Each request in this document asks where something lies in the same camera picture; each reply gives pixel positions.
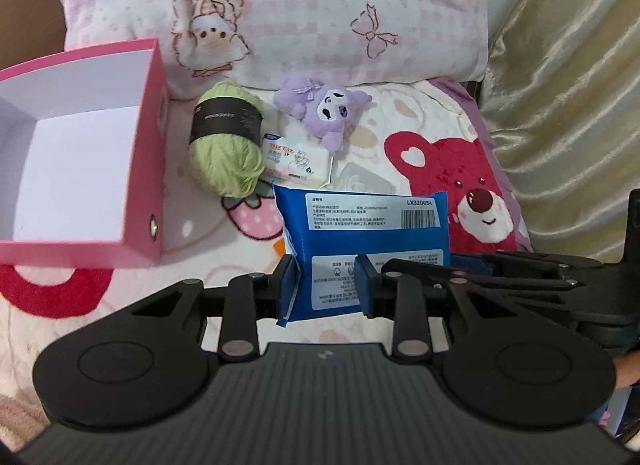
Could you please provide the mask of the person's left hand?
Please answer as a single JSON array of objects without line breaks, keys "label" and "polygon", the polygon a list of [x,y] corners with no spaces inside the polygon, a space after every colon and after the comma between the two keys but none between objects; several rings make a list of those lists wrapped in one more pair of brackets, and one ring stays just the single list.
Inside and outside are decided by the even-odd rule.
[{"label": "person's left hand", "polygon": [[616,384],[615,389],[630,387],[640,381],[640,352],[629,352],[626,355],[617,355],[613,359]]}]

